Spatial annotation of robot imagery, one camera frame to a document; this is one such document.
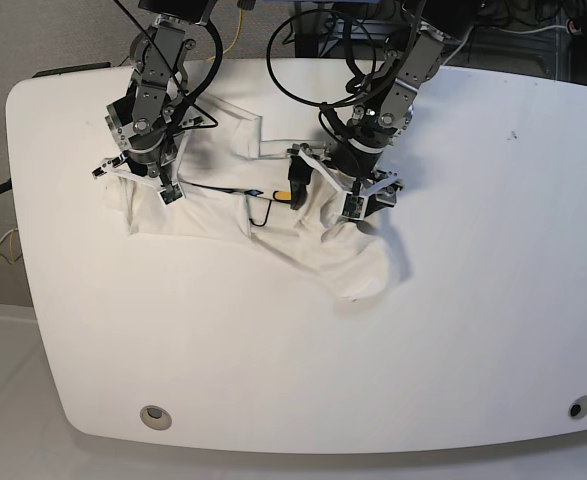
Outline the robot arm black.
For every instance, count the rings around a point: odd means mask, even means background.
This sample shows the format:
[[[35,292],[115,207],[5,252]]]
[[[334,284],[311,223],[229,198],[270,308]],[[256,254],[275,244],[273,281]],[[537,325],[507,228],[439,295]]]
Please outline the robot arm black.
[[[373,50],[369,72],[359,68],[352,48],[352,28],[360,20],[343,8],[331,12],[343,21],[344,60],[352,78],[345,86],[347,97],[332,103],[283,92],[317,109],[320,126],[333,140],[325,153],[306,144],[290,148],[291,209],[299,210],[307,202],[313,173],[337,191],[338,213],[346,219],[363,220],[395,206],[404,183],[377,164],[410,124],[414,100],[421,85],[437,73],[446,42],[462,40],[481,7],[479,1],[403,2],[409,30],[390,34],[383,49]]]
[[[108,173],[150,184],[165,204],[183,196],[174,172],[185,135],[218,126],[217,120],[197,105],[222,63],[224,48],[219,31],[210,21],[214,1],[140,1],[138,8],[156,15],[143,27],[121,2],[116,5],[136,26],[129,61],[132,74],[123,97],[107,106],[106,123],[119,155],[93,170],[99,178]],[[185,57],[196,46],[187,36],[189,26],[202,27],[215,47],[213,64],[204,79],[188,87]]]

